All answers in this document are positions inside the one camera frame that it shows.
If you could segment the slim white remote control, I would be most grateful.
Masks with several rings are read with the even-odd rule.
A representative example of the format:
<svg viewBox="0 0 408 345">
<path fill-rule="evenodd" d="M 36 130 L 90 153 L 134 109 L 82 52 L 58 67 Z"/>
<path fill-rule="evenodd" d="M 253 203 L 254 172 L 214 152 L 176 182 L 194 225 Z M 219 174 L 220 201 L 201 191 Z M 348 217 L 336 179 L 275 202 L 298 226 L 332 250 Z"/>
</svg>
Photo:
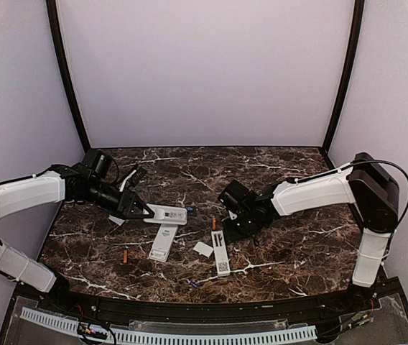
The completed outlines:
<svg viewBox="0 0 408 345">
<path fill-rule="evenodd" d="M 213 243 L 213 252 L 215 257 L 217 275 L 219 277 L 229 276 L 231 273 L 231 268 L 229 265 L 228 253 L 223 232 L 211 231 L 211 239 Z"/>
</svg>

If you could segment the white TCL air-conditioner remote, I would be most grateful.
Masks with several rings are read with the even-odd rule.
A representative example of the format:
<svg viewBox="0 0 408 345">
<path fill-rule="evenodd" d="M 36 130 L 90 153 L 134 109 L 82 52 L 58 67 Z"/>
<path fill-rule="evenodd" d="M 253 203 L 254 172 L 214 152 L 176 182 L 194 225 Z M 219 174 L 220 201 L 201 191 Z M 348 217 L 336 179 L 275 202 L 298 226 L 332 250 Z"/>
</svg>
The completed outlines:
<svg viewBox="0 0 408 345">
<path fill-rule="evenodd" d="M 162 224 L 160 226 L 149 253 L 150 259 L 158 262 L 167 261 L 177 230 L 177 224 Z"/>
</svg>

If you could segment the white square battery cover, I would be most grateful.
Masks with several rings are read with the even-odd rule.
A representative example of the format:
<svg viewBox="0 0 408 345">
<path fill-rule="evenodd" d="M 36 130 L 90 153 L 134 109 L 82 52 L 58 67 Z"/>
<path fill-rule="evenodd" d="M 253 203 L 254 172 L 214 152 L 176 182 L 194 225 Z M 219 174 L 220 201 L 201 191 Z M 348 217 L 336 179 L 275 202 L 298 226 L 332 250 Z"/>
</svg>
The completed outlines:
<svg viewBox="0 0 408 345">
<path fill-rule="evenodd" d="M 207 258 L 209 258 L 214 251 L 213 247 L 201 241 L 196 243 L 196 245 L 193 247 L 193 250 L 197 252 L 199 255 L 202 255 Z"/>
</svg>

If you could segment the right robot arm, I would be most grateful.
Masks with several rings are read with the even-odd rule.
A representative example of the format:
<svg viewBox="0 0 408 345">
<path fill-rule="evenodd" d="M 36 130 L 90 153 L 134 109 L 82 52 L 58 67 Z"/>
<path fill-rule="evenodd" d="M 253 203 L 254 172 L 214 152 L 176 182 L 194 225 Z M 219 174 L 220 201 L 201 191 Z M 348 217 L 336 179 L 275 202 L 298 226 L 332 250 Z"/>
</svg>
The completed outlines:
<svg viewBox="0 0 408 345">
<path fill-rule="evenodd" d="M 363 225 L 361 243 L 351 278 L 352 287 L 340 297 L 348 312 L 368 300 L 381 264 L 389 256 L 391 241 L 408 208 L 399 207 L 400 187 L 386 166 L 406 171 L 397 164 L 360 152 L 340 167 L 304 178 L 287 178 L 257 193 L 232 180 L 218 196 L 228 212 L 223 220 L 227 242 L 257 235 L 272 222 L 300 211 L 348 204 L 354 206 Z"/>
</svg>

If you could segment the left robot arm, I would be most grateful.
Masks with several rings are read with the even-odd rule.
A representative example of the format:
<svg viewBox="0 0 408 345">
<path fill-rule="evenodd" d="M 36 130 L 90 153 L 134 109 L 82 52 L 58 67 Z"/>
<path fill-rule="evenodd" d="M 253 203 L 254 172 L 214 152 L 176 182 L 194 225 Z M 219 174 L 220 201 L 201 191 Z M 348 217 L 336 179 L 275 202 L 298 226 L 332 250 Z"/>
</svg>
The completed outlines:
<svg viewBox="0 0 408 345">
<path fill-rule="evenodd" d="M 89 149 L 73 166 L 55 164 L 45 171 L 0 182 L 0 219 L 36 206 L 51 203 L 92 203 L 118 219 L 152 219 L 154 211 L 132 190 L 146 171 L 135 165 L 124 187 L 106 182 L 113 158 L 99 149 Z M 0 239 L 0 273 L 23 282 L 41 293 L 60 313 L 75 308 L 75 296 L 66 288 L 68 281 L 49 267 L 29 258 Z"/>
</svg>

